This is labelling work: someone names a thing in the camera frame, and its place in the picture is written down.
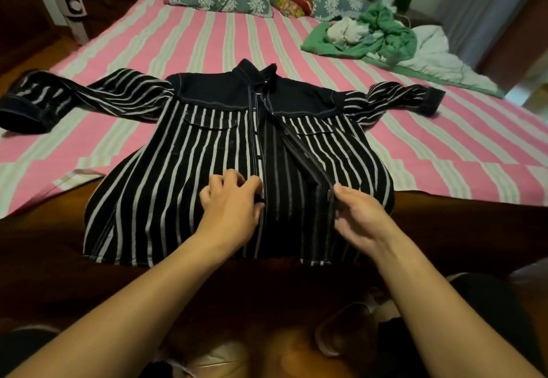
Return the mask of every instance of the pocket flap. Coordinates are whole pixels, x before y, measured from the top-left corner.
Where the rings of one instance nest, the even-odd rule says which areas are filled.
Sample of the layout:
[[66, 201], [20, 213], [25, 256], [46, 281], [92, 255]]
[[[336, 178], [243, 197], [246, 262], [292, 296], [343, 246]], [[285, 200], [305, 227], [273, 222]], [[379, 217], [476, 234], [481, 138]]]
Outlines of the pocket flap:
[[312, 135], [321, 133], [332, 133], [333, 127], [320, 118], [314, 116], [289, 118], [282, 117], [284, 123], [291, 125], [296, 134]]
[[185, 113], [183, 120], [204, 129], [226, 130], [238, 125], [238, 112], [218, 111], [194, 106]]

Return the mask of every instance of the bed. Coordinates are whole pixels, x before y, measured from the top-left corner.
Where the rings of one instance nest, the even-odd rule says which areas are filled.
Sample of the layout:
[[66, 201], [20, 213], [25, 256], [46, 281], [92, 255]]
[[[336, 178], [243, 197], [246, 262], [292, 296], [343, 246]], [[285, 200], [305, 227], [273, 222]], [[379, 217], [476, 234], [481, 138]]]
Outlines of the bed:
[[[89, 84], [121, 67], [157, 77], [216, 73], [246, 57], [259, 68], [275, 62], [281, 76], [335, 90], [366, 91], [385, 80], [424, 83], [300, 51], [316, 24], [276, 10], [264, 19], [139, 0], [52, 70]], [[394, 218], [446, 273], [504, 275], [548, 255], [548, 128], [503, 100], [432, 85], [447, 91], [434, 119], [389, 112], [367, 133], [394, 179]], [[2, 134], [2, 300], [28, 287], [40, 296], [53, 293], [46, 299], [76, 295], [90, 303], [142, 272], [81, 257], [83, 212], [100, 177], [146, 144], [153, 130], [153, 124], [77, 108], [49, 134]], [[21, 265], [34, 268], [14, 274]], [[87, 292], [77, 291], [82, 282]]]

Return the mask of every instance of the hand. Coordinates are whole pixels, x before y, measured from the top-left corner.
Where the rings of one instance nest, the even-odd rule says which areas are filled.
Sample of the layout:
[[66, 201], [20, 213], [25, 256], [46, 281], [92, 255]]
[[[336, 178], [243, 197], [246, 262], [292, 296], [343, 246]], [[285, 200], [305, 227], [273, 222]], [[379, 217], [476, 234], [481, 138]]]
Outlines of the hand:
[[216, 242], [228, 258], [247, 243], [259, 223], [264, 203], [254, 204], [255, 194], [263, 192], [258, 176], [246, 181], [234, 169], [211, 175], [209, 185], [200, 192], [204, 215], [196, 235]]
[[382, 205], [371, 195], [337, 183], [335, 196], [339, 200], [339, 216], [335, 229], [373, 260], [390, 239], [404, 235]]

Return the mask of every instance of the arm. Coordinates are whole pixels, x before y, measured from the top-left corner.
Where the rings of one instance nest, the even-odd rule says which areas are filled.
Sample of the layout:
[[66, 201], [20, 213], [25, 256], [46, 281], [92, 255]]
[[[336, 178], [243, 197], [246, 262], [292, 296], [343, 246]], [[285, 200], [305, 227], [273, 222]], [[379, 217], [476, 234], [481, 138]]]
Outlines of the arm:
[[137, 376], [194, 293], [249, 241], [264, 206], [253, 203], [261, 190], [256, 176], [244, 183], [235, 170], [213, 175], [200, 193], [205, 212], [193, 236], [31, 356], [9, 378]]
[[369, 255], [432, 377], [542, 377], [451, 287], [371, 196], [336, 185], [335, 228]]

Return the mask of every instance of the striped shirt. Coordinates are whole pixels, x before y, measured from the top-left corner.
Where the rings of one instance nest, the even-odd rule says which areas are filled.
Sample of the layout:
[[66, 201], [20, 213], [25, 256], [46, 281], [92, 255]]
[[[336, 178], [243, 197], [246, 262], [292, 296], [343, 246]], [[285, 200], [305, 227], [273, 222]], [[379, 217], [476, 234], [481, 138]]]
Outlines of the striped shirt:
[[84, 254], [97, 262], [153, 266], [192, 235], [198, 193], [234, 168], [263, 181], [265, 208], [236, 257], [297, 256], [312, 264], [356, 260], [334, 232], [333, 184], [394, 207], [390, 174], [364, 130], [390, 108], [432, 115], [443, 91], [386, 82], [367, 94], [337, 92], [258, 70], [243, 60], [221, 74], [166, 80], [122, 69], [87, 87], [30, 71], [0, 100], [0, 126], [48, 132], [74, 106], [157, 122], [149, 142], [122, 160], [92, 195]]

